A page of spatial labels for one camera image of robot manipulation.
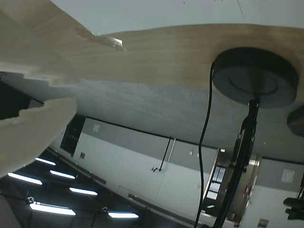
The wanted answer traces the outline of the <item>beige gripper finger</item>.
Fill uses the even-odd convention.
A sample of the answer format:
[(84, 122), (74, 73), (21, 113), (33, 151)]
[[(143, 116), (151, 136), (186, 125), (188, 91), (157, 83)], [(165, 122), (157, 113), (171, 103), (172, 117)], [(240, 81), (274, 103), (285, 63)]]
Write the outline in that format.
[(74, 86), (81, 75), (70, 63), (3, 11), (0, 12), (0, 70), (45, 80), (50, 86)]
[(68, 125), (77, 111), (76, 99), (60, 98), (41, 107), (22, 109), (17, 117), (0, 121), (0, 176), (38, 157)]

